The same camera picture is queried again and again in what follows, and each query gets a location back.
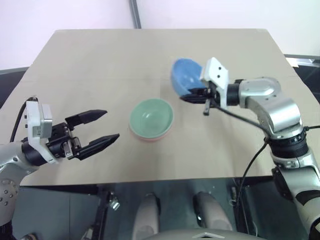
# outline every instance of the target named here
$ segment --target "beige tabletop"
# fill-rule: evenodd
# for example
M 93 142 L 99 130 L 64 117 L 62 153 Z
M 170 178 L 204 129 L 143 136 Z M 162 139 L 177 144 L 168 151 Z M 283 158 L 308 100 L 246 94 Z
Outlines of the beige tabletop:
M 46 164 L 23 185 L 74 185 L 132 181 L 241 176 L 263 144 L 263 133 L 203 105 L 179 100 L 170 73 L 178 58 L 204 64 L 216 57 L 235 79 L 274 77 L 297 103 L 305 125 L 320 123 L 319 104 L 264 29 L 59 30 L 45 45 L 0 111 L 0 142 L 8 142 L 24 100 L 37 95 L 50 104 L 54 124 L 90 109 L 108 114 L 74 135 L 82 145 L 98 137 L 120 134 L 110 147 L 83 161 Z M 148 98 L 162 98 L 174 110 L 169 134 L 149 143 L 129 130 L 130 112 Z M 257 120 L 247 109 L 234 113 Z M 27 131 L 20 124 L 16 139 Z M 308 145 L 320 155 L 319 134 L 309 132 Z M 249 176 L 271 174 L 270 149 L 252 165 Z

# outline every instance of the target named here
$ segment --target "floor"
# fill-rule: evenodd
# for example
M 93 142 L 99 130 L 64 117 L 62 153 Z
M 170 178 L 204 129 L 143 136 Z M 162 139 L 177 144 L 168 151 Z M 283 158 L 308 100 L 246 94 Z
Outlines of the floor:
M 295 71 L 320 103 L 320 68 L 300 67 Z M 0 72 L 0 108 L 23 74 L 22 70 Z M 227 178 L 118 183 L 115 192 L 121 206 L 117 211 L 108 211 L 104 239 L 131 239 L 139 203 L 150 192 L 161 202 L 161 231 L 198 227 L 192 197 L 200 191 L 211 193 L 235 226 L 233 208 L 229 204 L 232 184 L 232 179 Z M 279 197 L 272 182 L 247 187 L 246 195 L 259 236 L 269 240 L 308 239 L 295 206 Z M 22 187 L 12 221 L 14 235 L 21 238 L 37 233 L 39 240 L 79 240 L 93 224 L 98 203 L 94 195 Z

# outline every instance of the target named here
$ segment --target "table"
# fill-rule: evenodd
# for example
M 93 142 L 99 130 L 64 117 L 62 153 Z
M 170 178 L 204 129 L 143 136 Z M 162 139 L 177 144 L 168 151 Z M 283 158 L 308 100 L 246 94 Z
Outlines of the table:
M 204 106 L 179 100 L 170 81 L 172 64 L 191 58 L 204 65 L 216 57 L 228 70 L 230 82 L 270 76 L 297 103 L 305 125 L 320 123 L 319 104 L 263 29 L 95 29 L 54 33 L 0 113 L 2 143 L 11 134 L 21 104 L 30 95 L 50 104 L 54 124 L 90 109 L 107 110 L 99 120 L 77 126 L 82 145 L 109 134 L 120 138 L 88 159 L 46 164 L 22 185 L 75 185 L 133 181 L 239 177 L 263 144 L 255 127 Z M 129 130 L 131 110 L 140 101 L 162 98 L 174 109 L 170 133 L 149 143 Z M 252 120 L 256 116 L 238 106 L 232 112 Z M 27 132 L 20 124 L 16 139 Z M 320 155 L 316 130 L 308 144 Z M 249 176 L 271 174 L 274 167 L 265 150 Z

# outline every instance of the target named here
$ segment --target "green bowl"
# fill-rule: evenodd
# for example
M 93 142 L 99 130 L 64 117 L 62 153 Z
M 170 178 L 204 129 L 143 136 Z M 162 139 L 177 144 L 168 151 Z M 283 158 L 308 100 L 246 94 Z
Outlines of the green bowl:
M 174 111 L 162 99 L 151 98 L 140 102 L 130 115 L 130 128 L 141 138 L 156 139 L 163 136 L 174 121 Z

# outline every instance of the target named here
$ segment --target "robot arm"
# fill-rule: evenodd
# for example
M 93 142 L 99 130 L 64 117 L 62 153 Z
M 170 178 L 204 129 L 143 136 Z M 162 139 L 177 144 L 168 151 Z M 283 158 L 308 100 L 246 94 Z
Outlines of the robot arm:
M 200 79 L 206 88 L 189 89 L 190 94 L 180 98 L 205 104 L 204 115 L 209 115 L 215 104 L 223 109 L 239 105 L 257 115 L 276 165 L 272 175 L 279 193 L 295 203 L 309 239 L 320 239 L 320 174 L 307 145 L 298 106 L 282 93 L 274 78 L 236 80 L 229 84 L 228 70 L 214 57 L 208 60 Z
M 0 235 L 9 236 L 12 231 L 15 202 L 22 179 L 46 163 L 58 163 L 59 158 L 86 159 L 114 143 L 119 134 L 100 137 L 82 147 L 73 137 L 74 127 L 87 124 L 107 113 L 104 110 L 89 110 L 65 119 L 66 122 L 52 126 L 48 105 L 37 100 L 26 102 L 28 137 L 22 141 L 0 145 Z

